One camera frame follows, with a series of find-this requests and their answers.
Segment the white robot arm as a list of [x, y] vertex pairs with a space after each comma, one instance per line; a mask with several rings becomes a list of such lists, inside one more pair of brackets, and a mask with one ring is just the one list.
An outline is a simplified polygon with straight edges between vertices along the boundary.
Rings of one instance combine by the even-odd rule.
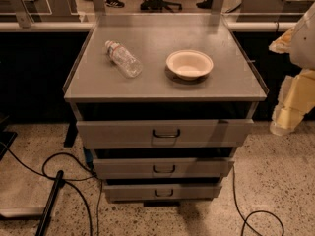
[[270, 44], [269, 50], [288, 53], [290, 62], [301, 69], [298, 75], [284, 78], [272, 115], [270, 131], [284, 136], [315, 107], [315, 3], [293, 28]]

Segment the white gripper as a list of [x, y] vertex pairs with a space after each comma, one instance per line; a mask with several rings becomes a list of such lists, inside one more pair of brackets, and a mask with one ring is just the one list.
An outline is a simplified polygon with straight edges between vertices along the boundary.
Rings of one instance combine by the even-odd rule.
[[[288, 53], [293, 31], [294, 28], [291, 28], [274, 40], [269, 50], [279, 54]], [[281, 84], [270, 131], [277, 136], [292, 133], [314, 107], [315, 71], [302, 69], [295, 77], [286, 76]]]

